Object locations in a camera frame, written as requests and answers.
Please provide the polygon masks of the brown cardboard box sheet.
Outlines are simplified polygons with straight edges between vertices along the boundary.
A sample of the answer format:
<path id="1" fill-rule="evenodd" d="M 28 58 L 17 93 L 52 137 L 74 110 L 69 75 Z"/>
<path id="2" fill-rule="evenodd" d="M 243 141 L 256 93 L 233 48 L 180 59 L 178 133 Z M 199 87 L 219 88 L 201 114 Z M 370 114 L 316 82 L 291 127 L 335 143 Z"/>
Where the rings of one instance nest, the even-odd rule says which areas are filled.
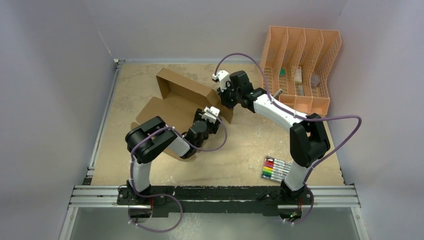
<path id="1" fill-rule="evenodd" d="M 167 68 L 159 71 L 156 80 L 161 97 L 152 97 L 147 102 L 131 124 L 131 130 L 159 116 L 168 126 L 175 127 L 178 133 L 183 134 L 193 125 L 196 110 L 203 110 L 205 107 L 218 108 L 220 119 L 225 119 L 228 123 L 232 121 L 233 110 L 221 104 L 216 90 Z M 163 152 L 181 159 L 170 149 Z"/>

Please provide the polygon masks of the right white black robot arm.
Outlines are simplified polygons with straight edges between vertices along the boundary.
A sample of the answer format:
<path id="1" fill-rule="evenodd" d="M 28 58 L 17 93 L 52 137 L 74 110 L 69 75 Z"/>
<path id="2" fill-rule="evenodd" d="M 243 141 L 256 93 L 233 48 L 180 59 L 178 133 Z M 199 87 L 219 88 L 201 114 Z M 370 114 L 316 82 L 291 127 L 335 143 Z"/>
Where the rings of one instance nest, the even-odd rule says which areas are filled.
<path id="1" fill-rule="evenodd" d="M 265 89 L 254 88 L 243 70 L 234 73 L 221 70 L 213 74 L 212 80 L 219 83 L 217 93 L 222 105 L 233 109 L 239 104 L 270 119 L 288 132 L 293 162 L 281 182 L 280 196 L 284 202 L 294 203 L 305 188 L 306 176 L 312 164 L 324 157 L 331 148 L 321 117 L 316 113 L 294 115 L 292 108 L 269 96 Z"/>

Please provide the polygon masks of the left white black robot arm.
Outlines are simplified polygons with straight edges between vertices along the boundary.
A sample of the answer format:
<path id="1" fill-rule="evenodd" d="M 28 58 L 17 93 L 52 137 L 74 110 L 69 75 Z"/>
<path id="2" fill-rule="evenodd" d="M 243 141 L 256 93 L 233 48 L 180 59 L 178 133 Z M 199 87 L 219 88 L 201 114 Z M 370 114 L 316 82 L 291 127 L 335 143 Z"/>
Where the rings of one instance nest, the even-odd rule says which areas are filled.
<path id="1" fill-rule="evenodd" d="M 183 134 L 169 126 L 160 116 L 155 116 L 127 133 L 125 142 L 130 152 L 130 177 L 127 187 L 129 197 L 138 205 L 149 199 L 150 171 L 152 161 L 166 149 L 171 150 L 182 160 L 199 151 L 209 135 L 216 134 L 222 121 L 216 107 L 197 109 L 192 126 Z"/>

